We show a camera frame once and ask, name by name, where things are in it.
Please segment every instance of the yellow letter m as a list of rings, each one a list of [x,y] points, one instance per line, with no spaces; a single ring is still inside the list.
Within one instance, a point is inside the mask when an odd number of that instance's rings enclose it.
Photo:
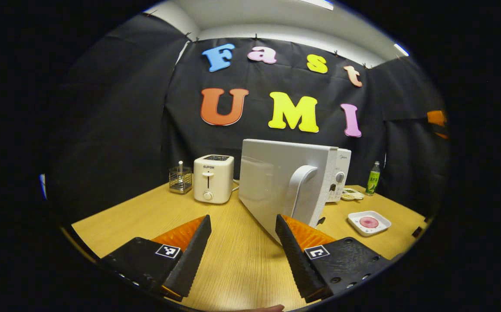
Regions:
[[[270,97],[274,99],[274,116],[268,122],[270,128],[284,129],[287,126],[283,121],[283,115],[285,115],[291,129],[294,129],[302,118],[298,125],[301,131],[318,132],[320,130],[316,126],[316,104],[318,101],[313,97],[301,97],[296,106],[286,93],[272,92]]]

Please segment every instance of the white toaster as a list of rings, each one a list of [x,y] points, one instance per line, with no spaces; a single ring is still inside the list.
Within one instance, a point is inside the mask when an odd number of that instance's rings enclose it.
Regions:
[[[223,204],[233,190],[235,158],[225,155],[206,155],[194,160],[194,199],[212,204]]]

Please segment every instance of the foam letter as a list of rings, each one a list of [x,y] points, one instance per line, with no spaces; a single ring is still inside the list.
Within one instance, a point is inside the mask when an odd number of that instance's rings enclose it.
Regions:
[[[248,58],[253,61],[262,61],[264,63],[273,64],[275,63],[275,50],[266,47],[254,47],[253,52],[248,54]]]
[[[228,43],[202,52],[202,55],[206,55],[208,61],[210,61],[211,66],[209,71],[215,72],[231,65],[231,62],[227,62],[224,59],[231,59],[233,57],[230,50],[234,48],[234,45]]]
[[[302,117],[298,125],[301,131],[318,132],[320,129],[316,126],[316,104],[318,101],[313,97],[301,97],[295,106],[286,93],[272,92],[270,97],[274,99],[274,115],[268,122],[270,128],[284,129],[283,115],[291,129],[296,127],[296,123]]]
[[[327,61],[323,57],[319,55],[308,55],[306,59],[308,60],[306,65],[310,71],[322,74],[327,73],[327,66],[325,65]]]
[[[349,80],[355,85],[356,87],[362,87],[362,83],[358,81],[358,77],[360,75],[359,72],[357,72],[354,67],[351,65],[343,67],[349,73]]]
[[[217,102],[219,96],[224,91],[218,88],[208,88],[202,90],[204,96],[202,100],[202,107],[200,109],[200,116],[204,122],[213,124],[215,126],[229,126],[239,121],[242,115],[242,105],[244,104],[245,95],[249,94],[246,89],[231,89],[229,93],[233,95],[233,102],[231,105],[231,112],[227,115],[220,115],[217,113]]]
[[[352,104],[341,104],[341,108],[345,111],[345,118],[347,119],[345,134],[348,137],[361,137],[362,132],[358,129],[358,121],[356,120],[356,106]]]

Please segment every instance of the ceiling light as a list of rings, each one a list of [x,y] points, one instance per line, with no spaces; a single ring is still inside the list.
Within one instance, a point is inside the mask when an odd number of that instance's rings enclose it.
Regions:
[[[315,6],[319,6],[328,10],[333,10],[333,4],[326,0],[300,0],[302,2],[307,2]]]
[[[409,56],[409,54],[405,51],[405,49],[401,48],[401,46],[399,44],[394,44],[395,48],[397,48],[397,50],[401,51],[402,54],[406,55],[406,56]]]

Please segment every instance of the white ceiling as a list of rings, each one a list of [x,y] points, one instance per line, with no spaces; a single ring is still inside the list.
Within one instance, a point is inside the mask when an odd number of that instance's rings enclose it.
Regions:
[[[299,0],[173,0],[201,30],[233,24],[307,28],[354,43],[385,60],[402,56],[394,41],[361,17],[334,4],[326,10]]]

